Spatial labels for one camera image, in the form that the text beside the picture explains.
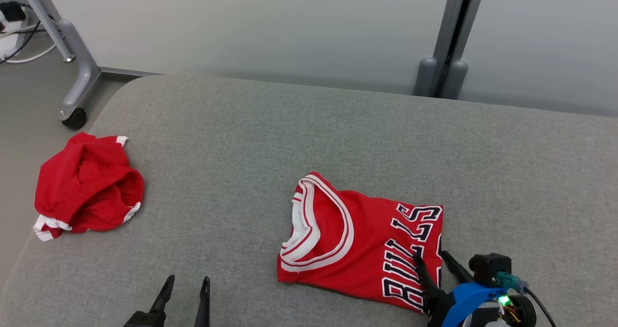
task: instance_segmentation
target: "folded red jersey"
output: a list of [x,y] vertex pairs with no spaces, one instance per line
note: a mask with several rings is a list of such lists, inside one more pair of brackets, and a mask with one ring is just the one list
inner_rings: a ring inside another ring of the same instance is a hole
[[426,312],[413,255],[421,254],[439,285],[441,205],[337,191],[312,172],[296,187],[292,225],[278,258],[279,281]]
[[126,136],[73,136],[41,166],[35,208],[41,214],[33,226],[42,241],[63,230],[83,233],[115,228],[141,206],[144,180],[128,164]]

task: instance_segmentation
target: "gray table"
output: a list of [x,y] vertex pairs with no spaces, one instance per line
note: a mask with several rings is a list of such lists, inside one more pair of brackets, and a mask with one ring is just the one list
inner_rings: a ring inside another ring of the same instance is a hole
[[423,326],[421,314],[277,282],[294,186],[311,170],[336,188],[444,204],[444,249],[462,262],[510,256],[559,326],[618,321],[618,120],[153,76],[123,87],[91,133],[129,137],[143,209],[106,233],[32,236],[2,326],[121,326],[169,274],[168,327],[192,325],[205,275],[214,327]]

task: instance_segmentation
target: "red jersey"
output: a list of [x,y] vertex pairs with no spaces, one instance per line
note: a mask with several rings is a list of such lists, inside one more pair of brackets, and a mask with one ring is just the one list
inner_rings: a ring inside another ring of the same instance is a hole
[[296,186],[292,226],[277,261],[279,281],[426,312],[412,257],[420,252],[439,285],[441,205],[413,206],[337,191],[312,172]]

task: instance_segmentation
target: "caster wheel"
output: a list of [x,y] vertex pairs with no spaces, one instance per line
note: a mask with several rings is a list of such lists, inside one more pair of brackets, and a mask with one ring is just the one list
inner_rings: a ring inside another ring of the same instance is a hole
[[77,107],[66,120],[62,121],[62,124],[69,129],[77,130],[86,124],[86,120],[86,111],[81,107]]

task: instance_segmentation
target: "green led light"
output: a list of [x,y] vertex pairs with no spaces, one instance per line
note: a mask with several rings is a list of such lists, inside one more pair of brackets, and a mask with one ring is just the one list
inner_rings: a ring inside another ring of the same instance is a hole
[[498,300],[502,305],[507,305],[510,302],[510,298],[508,298],[508,296],[501,296]]

